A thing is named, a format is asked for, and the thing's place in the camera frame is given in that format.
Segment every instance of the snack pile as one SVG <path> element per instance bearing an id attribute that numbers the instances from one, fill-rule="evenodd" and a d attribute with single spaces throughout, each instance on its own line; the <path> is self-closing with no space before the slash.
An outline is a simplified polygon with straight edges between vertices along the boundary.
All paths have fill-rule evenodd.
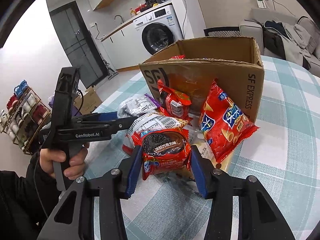
<path id="1" fill-rule="evenodd" d="M 182 59 L 184 55 L 173 58 Z M 122 149 L 130 155 L 136 145 L 142 146 L 143 180 L 170 171 L 192 179 L 190 144 L 197 145 L 202 157 L 215 167 L 226 169 L 232 156 L 221 162 L 258 129 L 217 85 L 217 80 L 212 83 L 199 122 L 198 116 L 193 116 L 193 126 L 190 97 L 161 80 L 157 85 L 160 102 L 145 94 L 126 99 L 118 109 L 119 118 L 138 116 L 126 132 Z"/>

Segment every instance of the faucet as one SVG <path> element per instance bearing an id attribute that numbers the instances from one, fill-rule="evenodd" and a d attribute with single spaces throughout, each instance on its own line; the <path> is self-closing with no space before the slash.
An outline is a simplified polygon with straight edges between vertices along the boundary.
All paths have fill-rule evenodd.
<path id="1" fill-rule="evenodd" d="M 119 17 L 121 18 L 121 20 L 122 20 L 122 23 L 124 23 L 124 20 L 123 20 L 122 16 L 119 15 L 119 14 L 117 14 L 117 15 L 115 16 L 115 19 L 117 18 L 117 16 L 119 16 Z"/>

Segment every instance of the bottle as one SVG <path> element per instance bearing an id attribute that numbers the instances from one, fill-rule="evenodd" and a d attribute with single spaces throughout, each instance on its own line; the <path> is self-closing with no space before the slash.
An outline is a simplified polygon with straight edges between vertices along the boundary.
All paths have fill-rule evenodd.
<path id="1" fill-rule="evenodd" d="M 130 12 L 131 18 L 135 17 L 137 15 L 136 11 L 133 10 L 132 8 L 130 8 L 130 10 L 131 10 L 131 12 Z"/>

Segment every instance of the human hand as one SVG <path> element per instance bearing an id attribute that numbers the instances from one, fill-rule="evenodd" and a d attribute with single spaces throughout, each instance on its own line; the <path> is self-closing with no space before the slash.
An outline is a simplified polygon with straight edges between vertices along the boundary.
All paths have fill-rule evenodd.
<path id="1" fill-rule="evenodd" d="M 70 167 L 65 169 L 64 175 L 71 180 L 78 178 L 84 173 L 84 159 L 88 154 L 88 148 L 90 143 L 85 143 L 80 152 L 73 156 L 70 161 Z M 55 179 L 52 162 L 64 162 L 66 160 L 66 154 L 60 150 L 41 149 L 40 151 L 40 166 L 44 172 Z"/>

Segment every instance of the washing machine door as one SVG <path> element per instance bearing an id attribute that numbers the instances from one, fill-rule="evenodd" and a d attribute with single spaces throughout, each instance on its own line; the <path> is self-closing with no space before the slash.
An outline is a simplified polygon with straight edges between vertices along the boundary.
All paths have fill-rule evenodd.
<path id="1" fill-rule="evenodd" d="M 168 26 L 161 23 L 151 23 L 142 31 L 142 42 L 150 54 L 174 43 L 174 36 Z"/>

